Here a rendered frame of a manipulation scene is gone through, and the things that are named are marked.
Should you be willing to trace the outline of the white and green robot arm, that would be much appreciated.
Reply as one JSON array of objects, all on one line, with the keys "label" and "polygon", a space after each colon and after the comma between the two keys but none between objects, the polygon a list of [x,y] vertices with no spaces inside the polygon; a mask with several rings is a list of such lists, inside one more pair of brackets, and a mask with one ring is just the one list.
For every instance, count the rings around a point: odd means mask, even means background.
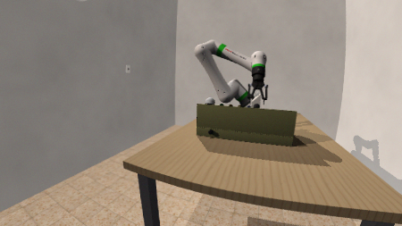
[{"label": "white and green robot arm", "polygon": [[228,84],[226,83],[210,52],[248,69],[252,72],[252,77],[257,74],[265,77],[265,64],[267,60],[265,53],[257,51],[249,58],[216,40],[200,44],[195,48],[195,56],[205,68],[219,100],[223,103],[229,103],[236,96],[235,99],[239,101],[240,105],[243,104],[241,105],[242,107],[248,105],[250,99],[248,100],[247,98],[247,90],[236,79]]}]

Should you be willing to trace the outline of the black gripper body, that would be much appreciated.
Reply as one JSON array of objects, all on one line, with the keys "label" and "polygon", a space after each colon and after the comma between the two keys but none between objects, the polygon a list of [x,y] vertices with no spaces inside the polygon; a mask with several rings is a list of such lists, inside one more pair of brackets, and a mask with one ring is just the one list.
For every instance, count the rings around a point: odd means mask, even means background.
[{"label": "black gripper body", "polygon": [[252,86],[254,87],[256,83],[257,83],[257,85],[256,85],[256,88],[255,88],[255,89],[259,89],[259,90],[260,90],[259,83],[261,83],[261,86],[262,86],[262,88],[263,88],[263,86],[264,86],[264,76],[263,76],[263,75],[258,75],[258,74],[257,74],[257,75],[254,75],[254,76],[253,76]]}]

